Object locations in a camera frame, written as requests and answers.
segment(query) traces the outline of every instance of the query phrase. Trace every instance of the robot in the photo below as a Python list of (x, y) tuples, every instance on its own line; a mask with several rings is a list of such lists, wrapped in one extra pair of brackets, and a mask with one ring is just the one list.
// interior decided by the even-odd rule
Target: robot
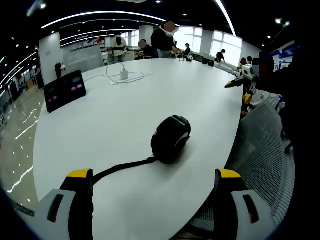
[(246, 64), (243, 65), (241, 68), (242, 75), (237, 77), (235, 80), (228, 82), (224, 88), (233, 88), (233, 87), (240, 87), (242, 84), (250, 81), (250, 88), (248, 92), (245, 94), (244, 104), (249, 104), (253, 95), (256, 94), (256, 83), (259, 79), (259, 76), (255, 74), (253, 65)]

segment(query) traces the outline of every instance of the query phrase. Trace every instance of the power adapter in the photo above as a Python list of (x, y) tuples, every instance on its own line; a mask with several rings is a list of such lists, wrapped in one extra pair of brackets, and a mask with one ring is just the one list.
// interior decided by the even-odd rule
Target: power adapter
[(128, 73), (128, 71), (126, 70), (126, 68), (124, 67), (123, 69), (122, 69), (122, 71), (120, 72), (120, 80), (127, 80), (128, 79), (128, 75), (129, 75), (129, 73)]

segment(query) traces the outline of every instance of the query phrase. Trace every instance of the black ceiling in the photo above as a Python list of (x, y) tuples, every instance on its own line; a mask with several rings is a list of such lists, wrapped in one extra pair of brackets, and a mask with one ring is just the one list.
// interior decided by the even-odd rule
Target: black ceiling
[[(74, 17), (41, 29), (43, 25), (74, 14), (94, 11), (126, 11), (171, 20), (182, 26), (198, 27), (201, 24), (205, 30), (232, 33), (225, 16), (214, 0), (161, 0), (160, 4), (155, 0), (147, 0), (143, 3), (112, 0), (44, 0), (44, 2), (47, 4), (45, 9), (38, 9), (32, 16), (27, 17), (28, 9), (33, 5), (34, 0), (2, 1), (1, 9), (6, 14), (0, 16), (2, 33), (0, 60), (3, 56), (6, 58), (0, 64), (0, 82), (3, 74), (8, 74), (17, 65), (16, 61), (20, 62), (31, 55), (35, 46), (39, 45), (39, 40), (50, 35), (52, 31), (59, 31), (60, 38), (63, 39), (99, 30), (139, 29), (139, 25), (145, 25), (145, 22), (154, 26), (161, 24), (159, 20), (143, 16), (108, 13)], [(280, 1), (257, 0), (247, 3), (223, 0), (222, 2), (230, 16), (237, 37), (243, 38), (244, 41), (260, 49), (274, 51), (293, 40), (291, 26), (286, 27), (275, 39), (275, 36), (283, 28), (282, 25), (275, 23), (275, 18), (283, 18), (283, 21), (291, 20), (291, 13), (285, 11), (286, 6), (280, 4)], [(94, 36), (105, 34), (105, 32), (98, 32)]]

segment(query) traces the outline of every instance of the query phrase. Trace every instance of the oval table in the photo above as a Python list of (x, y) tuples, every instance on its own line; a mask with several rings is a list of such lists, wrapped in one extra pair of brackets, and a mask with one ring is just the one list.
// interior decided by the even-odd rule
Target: oval table
[[(39, 201), (59, 189), (67, 174), (93, 174), (152, 155), (151, 138), (172, 115), (191, 124), (180, 160), (116, 172), (93, 191), (95, 240), (167, 240), (194, 216), (213, 190), (238, 129), (241, 87), (224, 88), (234, 76), (199, 62), (147, 59), (125, 62), (129, 72), (153, 74), (109, 84), (106, 67), (83, 73), (87, 95), (48, 114), (40, 113), (33, 153)], [(111, 65), (116, 75), (120, 64)]]

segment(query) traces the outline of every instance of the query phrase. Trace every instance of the glossy floor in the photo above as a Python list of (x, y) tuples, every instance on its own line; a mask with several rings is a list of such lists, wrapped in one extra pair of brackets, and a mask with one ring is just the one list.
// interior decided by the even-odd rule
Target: glossy floor
[(44, 91), (23, 91), (5, 111), (7, 125), (0, 139), (0, 180), (3, 190), (31, 210), (38, 203), (33, 173), (34, 139)]

